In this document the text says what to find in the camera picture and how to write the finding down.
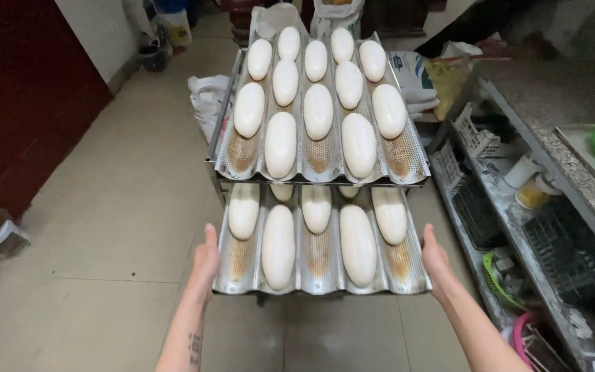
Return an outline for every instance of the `black plastic crate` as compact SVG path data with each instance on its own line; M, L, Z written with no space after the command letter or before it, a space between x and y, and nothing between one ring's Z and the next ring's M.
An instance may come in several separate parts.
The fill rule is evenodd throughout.
M463 177L451 201L475 248L491 250L508 244L491 202L474 176Z
M566 197L553 198L522 229L566 304L595 305L595 235Z

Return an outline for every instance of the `yellow jar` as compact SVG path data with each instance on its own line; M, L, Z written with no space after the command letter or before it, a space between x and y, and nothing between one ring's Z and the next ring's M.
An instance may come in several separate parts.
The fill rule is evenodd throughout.
M525 209L536 209L546 204L550 196L561 195L555 181L547 172L537 174L516 192L516 201Z

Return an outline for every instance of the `granite countertop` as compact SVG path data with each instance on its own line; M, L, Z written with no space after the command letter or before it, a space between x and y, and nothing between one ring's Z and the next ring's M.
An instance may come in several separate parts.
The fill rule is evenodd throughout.
M483 61L475 69L502 94L595 213L595 177L556 127L595 124L595 61Z

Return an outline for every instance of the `kitchen floor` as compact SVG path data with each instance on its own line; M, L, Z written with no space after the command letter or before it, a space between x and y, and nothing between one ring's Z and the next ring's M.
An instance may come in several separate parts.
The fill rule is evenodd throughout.
M187 79L230 74L230 27L205 16L167 70L135 73L40 190L32 245L0 262L0 371L153 370L203 225L221 225ZM433 182L408 199L475 293ZM204 337L207 372L469 370L429 294L214 297Z

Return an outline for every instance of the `stacked baking tray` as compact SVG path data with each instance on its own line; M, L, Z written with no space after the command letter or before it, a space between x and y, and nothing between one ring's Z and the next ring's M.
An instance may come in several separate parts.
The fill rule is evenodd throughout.
M293 291L304 291L312 295L326 295L347 291L355 295L367 295L389 291L409 295L432 289L432 285L421 261L421 248L413 224L407 200L403 205L407 213L407 233L398 246L389 245L379 232L368 188L360 189L353 199L344 199L335 187L331 188L332 211L327 229L322 234L312 234L302 217L302 188L294 187L292 198L285 203L293 214L295 232L295 264L290 284L281 291L275 291L266 282L261 265L261 242L268 214L279 201L269 186L260 187L260 210L254 233L248 240L238 240L229 230L229 205L224 211L224 222L219 236L221 268L215 278L215 292L237 295L261 291L271 295L283 295ZM361 207L371 222L377 247L376 276L370 285L357 287L348 277L343 265L339 232L339 211L346 204Z
M257 81L257 83L263 87L266 99L265 115L261 122L260 129L252 138L244 138L236 132L234 125L228 125L226 133L224 134L222 146L219 150L215 170L220 175L232 181L244 181L252 178L257 173L260 173L263 177L273 183L290 183L297 175L301 175L309 182L327 183L344 175L349 182L359 185L375 182L378 179L386 177L390 182L393 182L396 185L408 186L422 182L430 176L424 149L421 146L417 130L409 115L403 132L397 138L385 139L380 136L380 133L377 130L376 119L373 114L371 102L371 94L373 93L373 90L383 83L394 85L400 90L389 61L385 68L385 76L380 82L371 83L366 77L364 78L366 83L363 86L362 99L359 102L359 105L353 110L346 110L339 102L336 94L336 64L332 56L328 37L321 40L325 43L328 52L327 72L325 77L318 81L318 83L324 85L330 91L330 94L333 97L335 114L332 128L324 139L313 141L309 138L304 127L302 102L305 93L313 83L307 78L304 72L303 63L304 51L307 44L312 39L310 39L305 32L302 33L301 36L301 49L295 60L300 78L294 102L288 107L281 107L278 106L274 100L274 94L272 92L272 73L279 60L277 55L278 35L275 35L272 39L269 39L273 48L273 60L270 64L271 68L263 80ZM260 36L256 32L253 32L251 42L254 42L258 38L260 38ZM380 43L376 33L374 33L371 39ZM362 67L361 63L359 63L358 49L363 41L364 40L356 41L355 51L352 57L352 62L357 64L360 70L362 70ZM253 80L247 72L247 60L245 59L241 71L241 78L239 80L238 91L244 84L252 81ZM291 171L282 179L275 179L268 174L263 157L267 123L272 115L278 111L287 111L291 113L297 124L297 154L295 163ZM376 166L371 173L363 179L358 179L348 171L343 157L341 123L343 118L349 113L359 113L367 118L368 121L372 123L376 134ZM233 116L229 118L229 122L232 120L234 120Z

